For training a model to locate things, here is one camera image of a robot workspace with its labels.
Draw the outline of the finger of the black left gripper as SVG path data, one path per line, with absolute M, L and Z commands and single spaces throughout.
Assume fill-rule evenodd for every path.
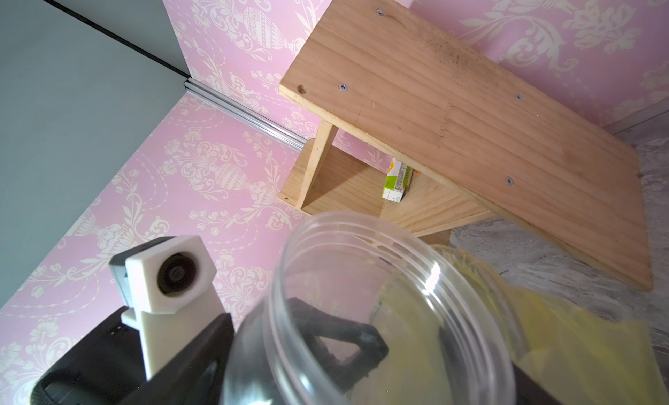
M 370 324 L 327 314 L 298 298 L 289 299 L 287 305 L 310 352 L 343 393 L 369 376 L 390 352 Z

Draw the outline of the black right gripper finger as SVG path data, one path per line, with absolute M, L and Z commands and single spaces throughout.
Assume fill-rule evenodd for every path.
M 512 369 L 516 388 L 515 405 L 560 405 L 559 401 L 534 382 L 516 364 L 512 364 Z

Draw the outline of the clear jar of mung beans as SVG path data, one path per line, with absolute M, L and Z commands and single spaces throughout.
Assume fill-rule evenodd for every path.
M 306 218 L 235 335 L 224 404 L 513 404 L 512 360 L 453 260 L 376 217 Z

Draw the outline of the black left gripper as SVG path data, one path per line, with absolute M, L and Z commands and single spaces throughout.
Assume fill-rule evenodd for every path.
M 31 391 L 31 404 L 218 404 L 234 338 L 221 314 L 152 379 L 139 331 L 121 307 L 52 365 Z

